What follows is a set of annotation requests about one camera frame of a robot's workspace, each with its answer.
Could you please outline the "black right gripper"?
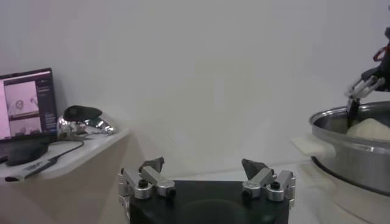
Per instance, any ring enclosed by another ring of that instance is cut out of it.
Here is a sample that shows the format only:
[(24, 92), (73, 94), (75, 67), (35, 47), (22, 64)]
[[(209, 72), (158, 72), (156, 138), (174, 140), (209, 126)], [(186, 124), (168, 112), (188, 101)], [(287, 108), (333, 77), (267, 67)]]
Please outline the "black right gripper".
[(348, 127), (351, 127), (357, 118), (361, 99), (367, 97), (373, 91), (389, 91), (388, 62), (383, 62), (376, 68), (365, 71), (360, 78), (348, 87), (346, 91)]

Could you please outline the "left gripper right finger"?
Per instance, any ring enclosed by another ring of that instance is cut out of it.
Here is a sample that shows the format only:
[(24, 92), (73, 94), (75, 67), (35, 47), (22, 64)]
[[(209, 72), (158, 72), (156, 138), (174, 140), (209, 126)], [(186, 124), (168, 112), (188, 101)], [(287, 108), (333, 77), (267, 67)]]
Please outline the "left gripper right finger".
[(261, 193), (265, 192), (266, 198), (270, 201), (295, 202), (296, 177), (291, 171), (282, 170), (280, 173), (275, 173), (265, 163), (249, 159), (242, 159), (241, 164), (248, 178), (242, 183), (242, 196), (245, 201), (260, 198)]

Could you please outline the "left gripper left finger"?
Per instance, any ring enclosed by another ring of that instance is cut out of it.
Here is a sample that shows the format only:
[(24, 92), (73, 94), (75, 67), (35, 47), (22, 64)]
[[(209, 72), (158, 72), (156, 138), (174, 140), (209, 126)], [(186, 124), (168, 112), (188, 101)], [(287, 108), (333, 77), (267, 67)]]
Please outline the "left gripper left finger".
[(122, 197), (133, 195), (136, 199), (147, 200), (155, 192), (168, 200), (176, 196), (176, 184), (165, 178), (162, 168), (164, 157), (147, 160), (137, 169), (121, 168), (118, 174), (118, 194)]

